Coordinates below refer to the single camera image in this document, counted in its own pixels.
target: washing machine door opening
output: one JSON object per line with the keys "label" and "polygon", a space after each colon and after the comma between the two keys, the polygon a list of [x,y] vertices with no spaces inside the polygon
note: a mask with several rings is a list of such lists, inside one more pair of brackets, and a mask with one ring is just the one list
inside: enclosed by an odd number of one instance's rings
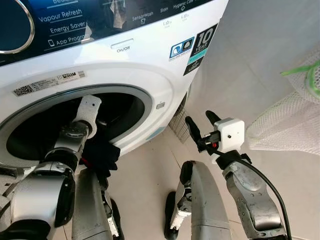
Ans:
{"label": "washing machine door opening", "polygon": [[17,166],[17,159],[26,162],[44,159],[61,128],[76,117],[81,98],[86,95],[102,100],[96,118],[96,136],[103,135],[108,141],[115,142],[133,132],[151,111],[149,95],[131,86],[86,87],[57,94],[18,112],[0,126],[1,140],[4,140],[1,142],[5,142],[2,146],[5,149],[0,151],[6,150],[15,159],[13,163],[8,159],[1,163]]}

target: washing machine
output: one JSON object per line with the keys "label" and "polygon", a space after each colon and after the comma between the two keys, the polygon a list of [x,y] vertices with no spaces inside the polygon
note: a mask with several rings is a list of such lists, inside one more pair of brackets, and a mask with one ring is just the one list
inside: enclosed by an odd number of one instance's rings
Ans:
{"label": "washing machine", "polygon": [[227,3],[1,1],[0,163],[38,164],[86,95],[101,98],[96,122],[121,155],[161,133]]}

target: mesh bag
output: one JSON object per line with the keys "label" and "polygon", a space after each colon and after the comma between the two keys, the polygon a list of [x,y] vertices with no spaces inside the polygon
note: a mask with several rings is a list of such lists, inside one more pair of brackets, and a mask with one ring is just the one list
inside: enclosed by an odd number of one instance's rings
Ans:
{"label": "mesh bag", "polygon": [[320,45],[301,64],[283,72],[295,91],[262,113],[246,130],[253,150],[320,155]]}

